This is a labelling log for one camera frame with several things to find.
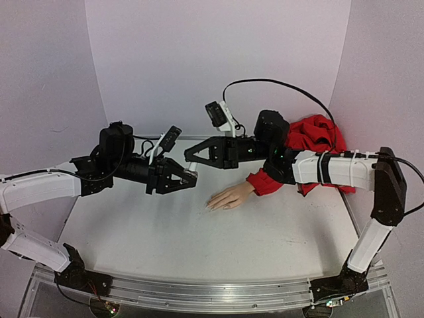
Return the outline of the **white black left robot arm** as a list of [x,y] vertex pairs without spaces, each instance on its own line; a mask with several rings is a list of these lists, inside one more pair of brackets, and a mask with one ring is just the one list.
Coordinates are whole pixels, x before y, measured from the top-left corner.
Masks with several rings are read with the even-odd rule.
[[1,176],[1,248],[47,266],[77,290],[89,284],[79,252],[54,242],[16,220],[16,210],[46,201],[95,195],[113,187],[116,178],[144,184],[146,193],[160,195],[196,186],[197,165],[187,168],[166,156],[181,134],[172,126],[153,145],[150,155],[136,153],[133,128],[120,121],[99,133],[88,156],[20,174]]

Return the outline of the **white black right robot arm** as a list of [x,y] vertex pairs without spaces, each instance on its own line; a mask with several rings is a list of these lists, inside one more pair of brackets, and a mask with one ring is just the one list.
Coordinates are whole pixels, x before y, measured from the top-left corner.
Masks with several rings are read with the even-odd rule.
[[404,218],[406,182],[390,148],[378,152],[349,151],[338,127],[314,115],[288,123],[277,111],[260,112],[252,137],[231,136],[231,117],[210,112],[223,136],[213,136],[188,148],[184,157],[218,169],[236,169],[242,162],[263,160],[257,173],[211,199],[215,207],[233,207],[251,193],[268,195],[284,185],[296,185],[302,195],[329,186],[349,193],[365,189],[374,206],[343,274],[363,274],[394,227]]

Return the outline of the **white nail polish cap brush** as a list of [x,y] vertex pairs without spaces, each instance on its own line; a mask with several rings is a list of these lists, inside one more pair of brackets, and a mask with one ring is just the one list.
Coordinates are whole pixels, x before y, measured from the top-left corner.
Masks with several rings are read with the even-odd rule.
[[190,162],[189,166],[187,167],[187,170],[190,172],[196,172],[197,171],[197,162]]

